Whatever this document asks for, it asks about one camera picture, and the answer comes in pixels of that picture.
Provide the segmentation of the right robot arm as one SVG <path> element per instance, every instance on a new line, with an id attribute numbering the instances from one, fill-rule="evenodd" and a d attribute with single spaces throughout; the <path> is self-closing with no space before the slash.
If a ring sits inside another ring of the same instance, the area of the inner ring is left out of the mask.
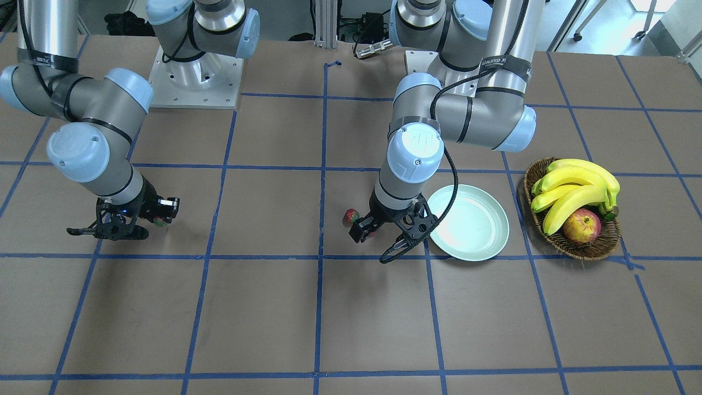
<path id="1" fill-rule="evenodd" d="M 11 107 L 65 121 L 46 154 L 65 177 L 96 198 L 96 219 L 73 236 L 144 240 L 143 218 L 171 223 L 180 200 L 161 197 L 127 158 L 155 95 L 146 78 L 124 68 L 102 80 L 80 74 L 75 1 L 18 1 L 18 64 L 2 71 Z M 261 19 L 243 1 L 148 1 L 147 20 L 160 41 L 174 85 L 201 90 L 221 76 L 218 56 L 248 59 Z"/>

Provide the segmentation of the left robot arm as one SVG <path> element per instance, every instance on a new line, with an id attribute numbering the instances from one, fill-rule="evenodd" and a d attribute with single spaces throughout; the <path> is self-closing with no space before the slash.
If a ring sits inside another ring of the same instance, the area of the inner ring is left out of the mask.
<path id="1" fill-rule="evenodd" d="M 436 173 L 445 143 L 519 152 L 536 130 L 524 103 L 544 1 L 394 1 L 389 38 L 431 50 L 427 72 L 399 82 L 384 163 L 368 215 L 349 230 L 364 242 L 384 223 L 401 229 L 400 247 L 414 247 L 437 226 L 422 191 Z"/>

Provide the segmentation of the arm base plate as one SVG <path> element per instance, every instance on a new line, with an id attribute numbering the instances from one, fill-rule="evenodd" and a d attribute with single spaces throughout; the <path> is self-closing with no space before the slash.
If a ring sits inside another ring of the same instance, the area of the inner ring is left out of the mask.
<path id="1" fill-rule="evenodd" d="M 148 78 L 154 90 L 151 109 L 236 109 L 243 59 L 206 53 L 189 63 L 164 63 L 162 55 L 159 48 Z"/>
<path id="2" fill-rule="evenodd" d="M 441 81 L 443 87 L 477 75 L 477 68 L 469 71 L 457 71 L 444 65 L 437 52 L 421 52 L 420 50 L 405 51 L 406 74 L 425 72 Z"/>

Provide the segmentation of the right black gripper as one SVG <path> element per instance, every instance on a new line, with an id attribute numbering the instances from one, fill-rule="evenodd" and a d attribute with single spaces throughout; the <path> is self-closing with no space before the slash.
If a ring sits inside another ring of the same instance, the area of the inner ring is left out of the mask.
<path id="1" fill-rule="evenodd" d="M 153 189 L 143 189 L 137 197 L 122 205 L 98 198 L 94 236 L 108 240 L 145 240 L 149 231 L 137 225 L 138 218 L 153 223 L 155 217 L 171 223 L 178 214 L 180 198 L 162 197 Z"/>

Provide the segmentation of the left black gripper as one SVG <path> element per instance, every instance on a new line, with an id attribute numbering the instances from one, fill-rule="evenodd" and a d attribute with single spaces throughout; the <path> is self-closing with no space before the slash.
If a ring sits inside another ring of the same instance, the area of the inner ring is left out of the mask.
<path id="1" fill-rule="evenodd" d="M 376 196 L 371 196 L 369 208 L 368 215 L 354 220 L 349 230 L 349 235 L 356 243 L 365 242 L 366 238 L 384 223 L 394 223 L 401 230 L 397 239 L 404 240 L 405 245 L 414 247 L 439 224 L 439 218 L 431 212 L 423 196 L 416 196 L 408 207 L 399 210 L 390 209 L 381 204 Z"/>

